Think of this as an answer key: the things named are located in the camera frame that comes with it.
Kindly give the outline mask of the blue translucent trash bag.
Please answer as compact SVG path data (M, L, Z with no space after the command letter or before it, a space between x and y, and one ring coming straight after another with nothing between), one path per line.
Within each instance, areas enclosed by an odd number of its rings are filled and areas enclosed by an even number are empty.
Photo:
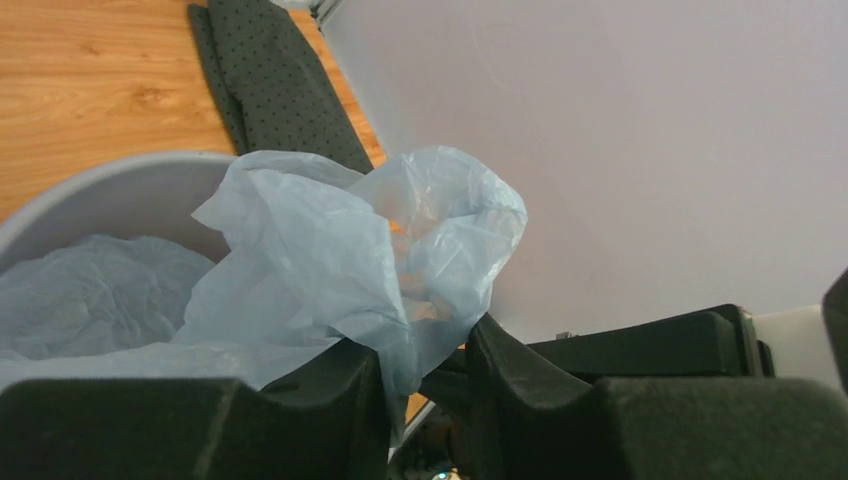
M217 262L155 236L81 238L1 276L1 382L235 377L268 386L343 339L379 359L394 441L409 397L487 312L521 196L436 146L360 173L314 153L236 157L192 214Z

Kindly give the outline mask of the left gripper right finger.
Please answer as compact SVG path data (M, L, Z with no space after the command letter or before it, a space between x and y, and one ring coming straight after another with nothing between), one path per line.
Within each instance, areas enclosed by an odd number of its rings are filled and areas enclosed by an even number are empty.
M587 384L484 318L465 358L481 479L843 479L847 399L757 377Z

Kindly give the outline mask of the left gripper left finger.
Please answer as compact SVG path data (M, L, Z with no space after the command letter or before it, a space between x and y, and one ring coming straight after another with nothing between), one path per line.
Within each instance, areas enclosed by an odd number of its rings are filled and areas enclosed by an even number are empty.
M382 479L389 436L377 356L349 340L258 391L31 380L1 396L5 479Z

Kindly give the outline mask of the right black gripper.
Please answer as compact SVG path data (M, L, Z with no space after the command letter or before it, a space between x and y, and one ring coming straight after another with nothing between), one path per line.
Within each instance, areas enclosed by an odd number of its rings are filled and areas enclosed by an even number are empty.
M490 317L420 391L459 421L477 479L628 477L606 379L769 378L769 345L724 304L525 344Z

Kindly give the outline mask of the grey plastic trash bin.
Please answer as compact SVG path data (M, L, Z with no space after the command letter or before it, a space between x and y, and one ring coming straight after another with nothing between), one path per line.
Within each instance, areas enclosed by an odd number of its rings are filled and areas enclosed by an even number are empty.
M221 183L234 156L181 150L130 156L85 170L46 190L1 225L1 268L104 234L155 236L213 262L229 248L193 212Z

